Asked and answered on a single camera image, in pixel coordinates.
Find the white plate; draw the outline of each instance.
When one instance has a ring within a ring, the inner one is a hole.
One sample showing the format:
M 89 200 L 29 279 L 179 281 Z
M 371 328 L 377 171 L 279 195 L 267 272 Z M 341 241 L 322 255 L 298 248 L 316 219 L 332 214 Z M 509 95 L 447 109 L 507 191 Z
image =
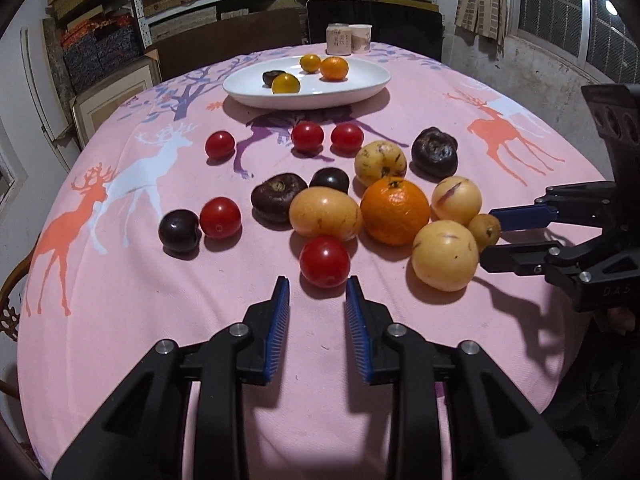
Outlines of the white plate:
M 233 72 L 222 88 L 236 101 L 270 110 L 318 110 L 357 103 L 380 92 L 391 80 L 389 71 L 378 63 L 354 56 L 346 57 L 349 73 L 344 81 L 325 81 L 320 73 L 308 74 L 300 68 L 302 56 L 264 61 Z M 300 80 L 297 94 L 274 94 L 262 82 L 269 70 L 284 70 Z

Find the white deer print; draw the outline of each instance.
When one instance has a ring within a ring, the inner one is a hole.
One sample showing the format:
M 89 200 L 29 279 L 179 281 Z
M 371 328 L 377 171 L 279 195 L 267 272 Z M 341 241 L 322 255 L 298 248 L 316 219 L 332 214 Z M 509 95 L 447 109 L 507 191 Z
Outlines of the white deer print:
M 191 146 L 192 142 L 184 137 L 184 134 L 195 129 L 197 124 L 180 123 L 177 128 L 169 124 L 160 130 L 152 140 L 145 139 L 145 134 L 137 134 L 136 139 L 145 144 L 160 146 L 160 150 L 154 156 L 139 158 L 117 174 L 111 183 L 105 186 L 107 199 L 104 202 L 96 203 L 94 213 L 89 222 L 89 230 L 94 248 L 100 254 L 106 254 L 107 249 L 100 243 L 95 233 L 98 220 L 110 208 L 116 200 L 133 193 L 127 217 L 124 222 L 123 247 L 129 246 L 127 237 L 127 225 L 129 217 L 136 210 L 136 205 L 140 197 L 146 193 L 151 201 L 151 205 L 156 210 L 158 222 L 162 219 L 160 208 L 160 194 L 158 193 L 158 179 L 168 173 L 174 162 L 178 159 L 178 148 Z

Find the wall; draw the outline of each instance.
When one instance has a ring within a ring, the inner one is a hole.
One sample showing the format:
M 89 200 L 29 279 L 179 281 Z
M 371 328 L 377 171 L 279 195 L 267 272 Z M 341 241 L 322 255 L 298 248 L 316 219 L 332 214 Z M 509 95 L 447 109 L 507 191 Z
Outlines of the wall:
M 19 192 L 0 211 L 0 280 L 29 253 L 46 220 L 66 170 L 42 133 L 42 125 L 31 100 L 22 65 L 20 29 L 27 27 L 36 87 L 54 133 L 66 126 L 54 93 L 44 50 L 40 20 L 47 0 L 26 0 L 0 38 L 0 152 L 9 160 L 19 160 L 26 179 Z M 73 143 L 61 149 L 69 165 L 78 157 Z M 13 306 L 19 305 L 14 297 Z M 0 333 L 0 378 L 16 383 L 15 343 Z M 0 395 L 0 413 L 12 430 L 25 438 L 19 407 Z
M 597 82 L 532 43 L 508 36 L 504 49 L 454 25 L 458 0 L 438 0 L 444 16 L 442 60 L 455 70 L 520 103 L 576 147 L 607 179 L 612 172 L 603 140 L 580 87 Z

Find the red cherry tomato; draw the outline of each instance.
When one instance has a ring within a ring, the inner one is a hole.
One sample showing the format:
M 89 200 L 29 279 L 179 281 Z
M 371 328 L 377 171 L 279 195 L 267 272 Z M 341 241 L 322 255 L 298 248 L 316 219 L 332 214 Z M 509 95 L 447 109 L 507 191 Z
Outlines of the red cherry tomato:
M 364 133 L 356 124 L 338 124 L 331 132 L 331 142 L 342 152 L 357 152 L 364 142 Z
M 240 210 L 230 198 L 219 196 L 209 200 L 200 212 L 200 228 L 210 238 L 227 238 L 242 225 Z
M 300 270 L 311 284 L 332 288 L 347 281 L 351 259 L 336 238 L 321 236 L 308 241 L 302 248 Z
M 225 158 L 233 153 L 236 141 L 233 136 L 225 130 L 220 130 L 209 136 L 204 145 L 204 151 L 209 158 Z
M 291 142 L 293 147 L 299 152 L 314 152 L 324 140 L 322 128 L 310 121 L 302 121 L 293 127 L 291 132 Z

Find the white can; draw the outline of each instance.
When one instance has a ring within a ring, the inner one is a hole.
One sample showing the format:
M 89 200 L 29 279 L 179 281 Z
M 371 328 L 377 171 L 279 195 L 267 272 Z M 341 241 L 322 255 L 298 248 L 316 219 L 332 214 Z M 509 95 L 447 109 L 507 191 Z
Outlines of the white can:
M 362 54 L 371 49 L 371 25 L 349 25 L 351 31 L 351 51 Z
M 326 52 L 329 56 L 351 54 L 351 29 L 346 23 L 331 23 L 326 28 Z

